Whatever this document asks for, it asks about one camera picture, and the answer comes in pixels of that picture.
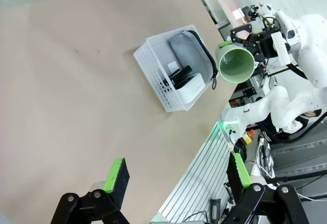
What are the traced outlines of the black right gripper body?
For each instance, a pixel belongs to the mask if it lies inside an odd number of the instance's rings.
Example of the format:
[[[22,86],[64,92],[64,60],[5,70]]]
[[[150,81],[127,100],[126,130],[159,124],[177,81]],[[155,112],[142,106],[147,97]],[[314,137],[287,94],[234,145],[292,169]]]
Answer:
[[[255,43],[254,60],[263,62],[266,59],[277,57],[277,52],[273,47],[271,34],[274,31],[262,31],[257,34],[252,34],[251,41]]]

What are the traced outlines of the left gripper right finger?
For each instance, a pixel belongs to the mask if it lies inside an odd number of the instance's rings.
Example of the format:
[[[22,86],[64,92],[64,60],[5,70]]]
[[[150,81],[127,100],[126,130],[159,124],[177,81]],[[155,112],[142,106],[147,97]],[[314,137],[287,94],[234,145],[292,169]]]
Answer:
[[[255,216],[270,223],[309,223],[295,188],[254,183],[239,153],[230,153],[226,173],[236,205],[223,223],[251,223]]]

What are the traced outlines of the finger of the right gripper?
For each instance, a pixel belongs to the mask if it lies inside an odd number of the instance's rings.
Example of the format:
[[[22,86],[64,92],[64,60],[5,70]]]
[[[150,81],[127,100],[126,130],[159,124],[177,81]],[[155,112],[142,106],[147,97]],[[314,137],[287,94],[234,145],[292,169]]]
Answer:
[[[252,25],[244,24],[230,30],[230,40],[218,45],[218,48],[246,48],[253,47],[253,43],[248,40],[252,33]]]
[[[253,72],[252,76],[255,77],[257,75],[265,73],[266,72],[266,67],[267,67],[267,65],[266,65],[265,61],[258,62],[258,65],[254,69],[254,72]]]

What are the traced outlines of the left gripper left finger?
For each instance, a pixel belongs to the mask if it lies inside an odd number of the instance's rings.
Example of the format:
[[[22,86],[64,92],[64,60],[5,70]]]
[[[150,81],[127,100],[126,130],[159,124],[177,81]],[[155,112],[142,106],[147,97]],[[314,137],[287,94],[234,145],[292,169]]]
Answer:
[[[101,188],[84,196],[65,193],[51,223],[128,223],[121,212],[130,175],[124,158],[115,159]]]

